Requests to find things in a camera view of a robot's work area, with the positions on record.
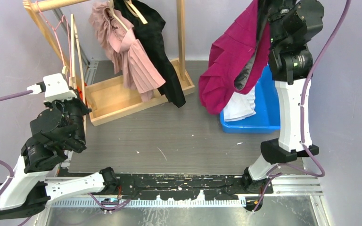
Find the magenta dress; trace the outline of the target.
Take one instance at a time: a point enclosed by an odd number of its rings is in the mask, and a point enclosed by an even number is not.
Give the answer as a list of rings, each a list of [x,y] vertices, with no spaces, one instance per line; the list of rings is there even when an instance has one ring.
[[[208,69],[198,80],[200,103],[209,114],[219,114],[233,93],[252,90],[267,65],[270,43],[266,15],[254,0],[212,43]]]

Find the pink pleated garment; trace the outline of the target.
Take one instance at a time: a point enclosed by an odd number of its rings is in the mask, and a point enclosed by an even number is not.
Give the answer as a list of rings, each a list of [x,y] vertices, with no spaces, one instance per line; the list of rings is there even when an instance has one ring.
[[[132,23],[108,2],[93,4],[89,22],[115,73],[123,73],[123,86],[138,91],[143,102],[149,101],[165,80],[135,37]]]

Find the white skirt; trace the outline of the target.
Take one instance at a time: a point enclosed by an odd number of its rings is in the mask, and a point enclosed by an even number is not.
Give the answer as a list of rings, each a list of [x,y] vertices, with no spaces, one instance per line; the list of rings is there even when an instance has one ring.
[[[224,120],[240,121],[251,117],[256,114],[255,107],[255,87],[247,94],[234,92],[223,109]]]

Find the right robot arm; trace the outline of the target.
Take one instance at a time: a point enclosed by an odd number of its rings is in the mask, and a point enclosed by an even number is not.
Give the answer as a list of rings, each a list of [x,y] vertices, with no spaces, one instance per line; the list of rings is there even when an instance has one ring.
[[[251,194],[269,181],[277,164],[319,153],[301,101],[308,98],[311,84],[307,76],[313,66],[307,43],[323,29],[324,7],[317,0],[261,0],[258,15],[260,28],[270,27],[268,65],[279,99],[280,135],[263,141],[261,155],[244,170],[241,186]]]

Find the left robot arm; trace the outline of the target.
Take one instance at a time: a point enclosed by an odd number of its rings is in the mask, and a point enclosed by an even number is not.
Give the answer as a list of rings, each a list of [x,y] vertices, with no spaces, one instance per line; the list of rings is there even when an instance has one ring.
[[[86,149],[84,116],[90,110],[78,98],[45,102],[46,109],[30,122],[32,135],[21,149],[13,175],[0,184],[0,220],[28,218],[47,205],[87,193],[114,194],[119,187],[111,167],[64,182],[46,176],[68,156]]]

